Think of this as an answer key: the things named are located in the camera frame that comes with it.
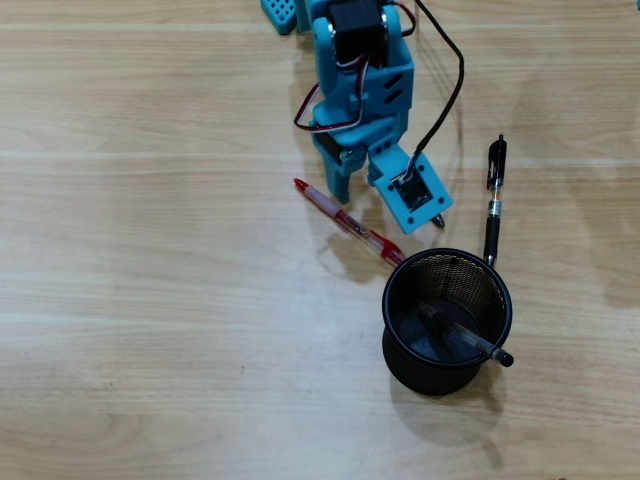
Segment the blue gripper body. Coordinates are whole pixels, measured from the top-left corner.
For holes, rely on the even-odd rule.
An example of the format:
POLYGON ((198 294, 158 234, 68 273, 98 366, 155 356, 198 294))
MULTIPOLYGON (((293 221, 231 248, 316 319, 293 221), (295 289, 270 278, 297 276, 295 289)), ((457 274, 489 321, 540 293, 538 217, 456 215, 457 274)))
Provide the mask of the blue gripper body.
POLYGON ((339 60, 334 50, 319 49, 316 70, 314 91, 323 98, 313 107, 309 128, 321 155, 363 148, 371 168, 404 167, 409 156, 399 141, 408 126, 414 77, 408 51, 339 60))

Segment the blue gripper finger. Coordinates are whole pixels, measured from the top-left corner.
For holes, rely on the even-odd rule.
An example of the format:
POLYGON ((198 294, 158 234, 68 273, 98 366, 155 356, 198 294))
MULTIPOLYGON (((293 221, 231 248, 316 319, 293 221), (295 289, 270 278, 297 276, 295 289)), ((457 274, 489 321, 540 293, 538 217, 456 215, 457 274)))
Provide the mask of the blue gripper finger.
POLYGON ((341 204, 347 204, 350 201, 351 175, 364 166, 366 150, 363 148, 340 152, 326 150, 322 155, 330 193, 341 204))

